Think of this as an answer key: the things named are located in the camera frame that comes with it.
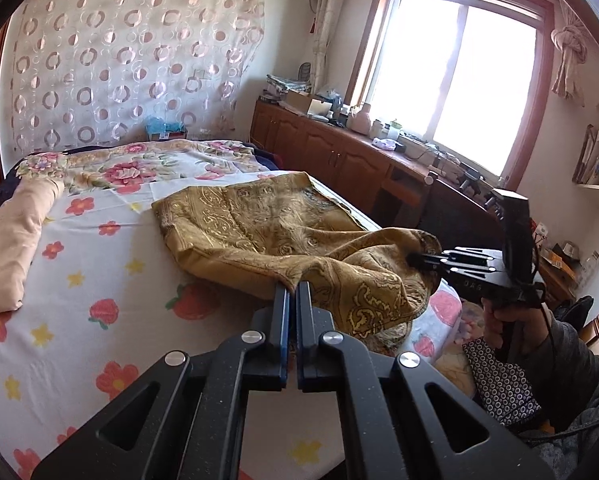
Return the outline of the right forearm grey sleeve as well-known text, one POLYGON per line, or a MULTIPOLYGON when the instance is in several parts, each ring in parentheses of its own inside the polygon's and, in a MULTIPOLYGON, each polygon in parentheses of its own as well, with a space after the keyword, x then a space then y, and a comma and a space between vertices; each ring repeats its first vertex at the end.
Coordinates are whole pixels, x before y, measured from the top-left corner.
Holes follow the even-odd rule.
POLYGON ((525 443, 558 479, 599 479, 599 356, 569 324, 519 359, 553 434, 530 432, 525 443))

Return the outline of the right hand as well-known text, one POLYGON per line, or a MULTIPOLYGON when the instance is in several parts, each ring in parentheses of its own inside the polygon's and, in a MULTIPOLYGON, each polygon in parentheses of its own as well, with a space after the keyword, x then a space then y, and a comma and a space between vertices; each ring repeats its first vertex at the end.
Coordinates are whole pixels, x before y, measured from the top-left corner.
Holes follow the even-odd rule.
POLYGON ((521 353, 532 352, 549 337, 553 314, 545 304, 540 309, 528 308, 525 304, 496 307, 492 301, 483 298, 482 306, 485 320, 484 338, 490 348, 502 347, 505 327, 510 324, 519 324, 522 327, 521 353))

